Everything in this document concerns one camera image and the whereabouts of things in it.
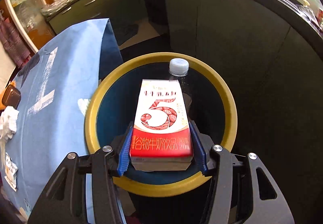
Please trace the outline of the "red white milk carton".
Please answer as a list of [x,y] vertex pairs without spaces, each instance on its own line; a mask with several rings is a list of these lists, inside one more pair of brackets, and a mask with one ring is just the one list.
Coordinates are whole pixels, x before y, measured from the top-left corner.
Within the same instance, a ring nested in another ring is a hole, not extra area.
[[130,162],[138,171],[184,171],[194,151],[177,80],[144,79],[138,96]]

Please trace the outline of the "brown plastic tray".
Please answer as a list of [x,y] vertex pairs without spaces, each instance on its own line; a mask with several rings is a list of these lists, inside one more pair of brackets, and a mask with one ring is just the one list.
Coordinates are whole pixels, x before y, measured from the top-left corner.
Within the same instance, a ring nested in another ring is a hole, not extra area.
[[7,88],[4,91],[3,97],[2,97],[2,105],[5,106],[11,106],[15,109],[17,109],[19,103],[21,101],[21,93],[20,91],[13,85],[8,85]]

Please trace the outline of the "orange foam fruit net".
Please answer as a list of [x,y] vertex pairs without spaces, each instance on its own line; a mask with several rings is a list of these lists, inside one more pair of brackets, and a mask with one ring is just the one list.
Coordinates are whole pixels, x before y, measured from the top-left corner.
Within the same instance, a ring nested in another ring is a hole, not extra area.
[[7,106],[12,106],[15,109],[18,106],[18,91],[15,81],[10,82],[1,93],[0,110],[5,110]]

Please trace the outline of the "plastic bag on counter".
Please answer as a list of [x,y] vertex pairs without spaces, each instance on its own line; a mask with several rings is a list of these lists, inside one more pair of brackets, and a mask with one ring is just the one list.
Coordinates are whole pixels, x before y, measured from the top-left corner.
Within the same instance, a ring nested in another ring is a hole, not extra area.
[[53,2],[52,4],[46,4],[42,9],[41,13],[42,15],[49,17],[55,14],[57,11],[62,9],[64,6],[69,4],[73,0],[59,0],[56,2]]

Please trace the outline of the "silver snack wrapper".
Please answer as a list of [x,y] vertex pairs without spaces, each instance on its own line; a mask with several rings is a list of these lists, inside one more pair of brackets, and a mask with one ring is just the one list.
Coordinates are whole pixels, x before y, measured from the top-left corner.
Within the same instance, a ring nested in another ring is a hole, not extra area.
[[5,154],[5,180],[7,181],[8,185],[13,189],[13,191],[17,192],[18,186],[17,186],[17,172],[18,167],[17,165],[12,161],[10,156],[6,153]]

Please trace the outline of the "green lower cabinets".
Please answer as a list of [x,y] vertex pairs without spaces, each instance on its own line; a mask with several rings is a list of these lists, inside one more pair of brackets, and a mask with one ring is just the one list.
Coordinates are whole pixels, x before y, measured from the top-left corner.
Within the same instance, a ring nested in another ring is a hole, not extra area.
[[240,138],[322,139],[322,34],[289,0],[75,0],[49,20],[56,33],[110,18],[165,28],[173,52],[194,56],[227,82]]

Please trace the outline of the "glass sliding door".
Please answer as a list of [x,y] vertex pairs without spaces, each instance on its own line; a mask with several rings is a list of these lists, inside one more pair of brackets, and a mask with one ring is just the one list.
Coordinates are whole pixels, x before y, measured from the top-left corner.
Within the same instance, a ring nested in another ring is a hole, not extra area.
[[4,0],[21,37],[30,51],[38,52],[54,36],[54,32],[41,13],[44,0]]

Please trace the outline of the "dark floor mat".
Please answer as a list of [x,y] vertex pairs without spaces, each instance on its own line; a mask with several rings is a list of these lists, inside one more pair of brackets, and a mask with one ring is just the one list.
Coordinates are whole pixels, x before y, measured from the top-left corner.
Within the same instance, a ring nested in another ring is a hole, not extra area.
[[118,45],[122,45],[138,33],[138,24],[119,26],[113,29]]

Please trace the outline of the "hanging plaid apron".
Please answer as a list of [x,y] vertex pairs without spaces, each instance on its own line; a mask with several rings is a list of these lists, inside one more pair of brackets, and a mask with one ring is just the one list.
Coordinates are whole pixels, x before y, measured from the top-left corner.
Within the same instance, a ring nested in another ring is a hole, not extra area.
[[1,43],[12,61],[18,68],[24,67],[31,58],[31,52],[25,45],[16,27],[3,17],[1,9]]

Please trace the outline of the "white tissue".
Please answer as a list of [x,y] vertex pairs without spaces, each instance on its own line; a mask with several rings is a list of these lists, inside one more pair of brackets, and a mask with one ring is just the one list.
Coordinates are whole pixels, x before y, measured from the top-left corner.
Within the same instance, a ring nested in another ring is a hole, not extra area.
[[17,130],[19,111],[12,106],[7,106],[1,114],[1,141],[12,139]]

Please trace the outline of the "black bin yellow rim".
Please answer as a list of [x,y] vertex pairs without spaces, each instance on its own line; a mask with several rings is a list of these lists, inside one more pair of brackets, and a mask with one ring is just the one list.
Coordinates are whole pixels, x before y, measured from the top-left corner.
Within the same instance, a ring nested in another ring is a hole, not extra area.
[[[85,115],[85,140],[91,154],[100,149],[96,124],[104,96],[118,79],[130,71],[151,63],[169,62],[174,58],[188,61],[190,67],[203,75],[217,90],[224,108],[225,129],[221,145],[232,150],[238,127],[237,109],[233,95],[222,77],[204,62],[178,53],[152,53],[127,61],[113,70],[99,85],[91,98]],[[189,129],[180,89],[173,90],[164,82],[144,82],[138,99],[139,113],[130,135],[128,155],[179,154],[193,149],[193,131]],[[116,176],[112,182],[118,187],[145,197],[171,197],[189,192],[208,181],[201,171],[171,184],[144,184],[126,176]]]

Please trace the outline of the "clear plastic water bottle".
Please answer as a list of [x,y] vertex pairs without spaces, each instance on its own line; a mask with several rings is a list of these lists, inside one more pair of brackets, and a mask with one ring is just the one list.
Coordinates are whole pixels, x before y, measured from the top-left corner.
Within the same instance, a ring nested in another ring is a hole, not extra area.
[[178,80],[181,89],[186,111],[188,112],[192,103],[191,89],[188,83],[189,62],[182,58],[173,58],[169,62],[170,79]]

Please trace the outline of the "blue tablecloth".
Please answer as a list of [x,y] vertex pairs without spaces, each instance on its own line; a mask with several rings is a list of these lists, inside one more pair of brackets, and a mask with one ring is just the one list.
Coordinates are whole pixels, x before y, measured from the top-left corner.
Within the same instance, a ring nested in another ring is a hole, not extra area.
[[22,214],[31,214],[67,154],[88,154],[86,109],[99,82],[122,63],[111,21],[92,19],[62,31],[16,75],[17,131],[5,151],[18,168],[17,188],[7,181],[3,188]]

